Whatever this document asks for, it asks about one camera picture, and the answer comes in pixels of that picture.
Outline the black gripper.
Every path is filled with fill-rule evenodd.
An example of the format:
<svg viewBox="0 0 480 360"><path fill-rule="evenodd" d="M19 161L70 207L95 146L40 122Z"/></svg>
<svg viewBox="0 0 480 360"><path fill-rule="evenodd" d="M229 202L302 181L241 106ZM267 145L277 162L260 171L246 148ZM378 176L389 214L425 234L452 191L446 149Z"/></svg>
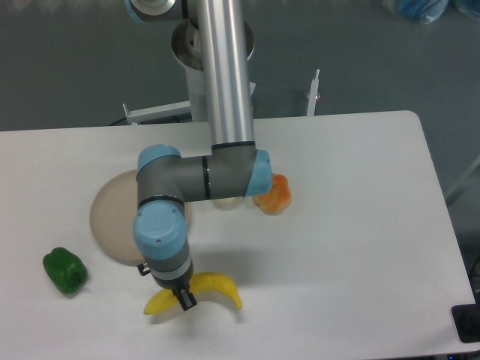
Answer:
<svg viewBox="0 0 480 360"><path fill-rule="evenodd" d="M149 275L150 268L147 263L140 263L137 266L137 270L140 275ZM190 280L193 272L187 271L180 277L172 280L166 280L160 278L157 273L151 273L154 281L164 289L172 290L176 298L178 299L183 311L187 311L197 305L197 300L194 294L190 290Z"/></svg>

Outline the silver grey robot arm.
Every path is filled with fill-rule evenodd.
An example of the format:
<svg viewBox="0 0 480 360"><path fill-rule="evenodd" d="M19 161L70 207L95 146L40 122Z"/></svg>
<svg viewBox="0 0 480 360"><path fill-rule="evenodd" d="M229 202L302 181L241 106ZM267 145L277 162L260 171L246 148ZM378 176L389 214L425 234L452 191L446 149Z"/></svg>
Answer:
<svg viewBox="0 0 480 360"><path fill-rule="evenodd" d="M191 289L194 264L185 204L251 197L268 192L272 168L254 139L248 79L246 26L239 1L127 1L142 23L190 20L205 81L209 154L184 157L169 145L152 145L137 162L137 210L133 237L155 282L184 310L197 303Z"/></svg>

